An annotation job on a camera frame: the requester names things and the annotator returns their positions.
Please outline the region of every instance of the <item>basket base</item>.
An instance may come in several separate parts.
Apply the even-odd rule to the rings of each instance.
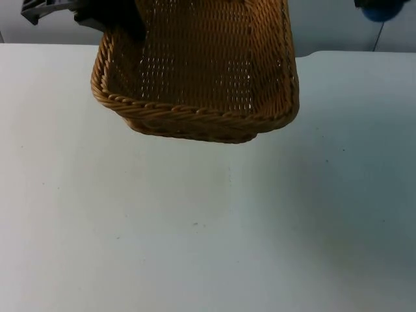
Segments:
[[[171,122],[169,120],[137,120],[124,118],[126,124],[134,131],[145,135],[157,135],[168,138],[185,138],[205,142],[218,142],[238,144],[253,140],[257,133],[248,133],[238,129],[227,128],[224,130],[215,127],[207,127],[205,124],[196,125],[187,122]]]

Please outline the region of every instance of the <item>white table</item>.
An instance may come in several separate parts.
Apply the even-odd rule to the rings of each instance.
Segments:
[[[0,45],[0,311],[415,311],[416,55],[300,58],[228,146],[132,132],[96,50]]]

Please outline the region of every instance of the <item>blue object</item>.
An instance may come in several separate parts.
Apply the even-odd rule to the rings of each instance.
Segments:
[[[363,8],[363,13],[366,18],[371,21],[383,23],[394,18],[403,8],[403,0],[397,0],[389,8]]]

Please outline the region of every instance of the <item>wicker basket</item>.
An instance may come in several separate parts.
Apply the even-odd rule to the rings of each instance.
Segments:
[[[108,29],[92,74],[95,97],[133,130],[241,143],[294,119],[299,89],[287,0],[140,4],[146,41]]]

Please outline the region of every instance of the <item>white wall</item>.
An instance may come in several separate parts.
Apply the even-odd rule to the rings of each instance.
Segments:
[[[101,33],[81,27],[69,11],[56,12],[31,25],[20,15],[22,0],[0,0],[0,29],[5,42],[98,44]],[[364,18],[353,0],[289,0],[296,54],[319,50],[370,51],[380,24]],[[386,23],[380,51],[416,51],[416,1]]]
[[[22,0],[0,0],[0,29],[5,42],[40,44],[98,44],[101,33],[80,27],[70,11],[53,13],[30,24],[20,15]]]

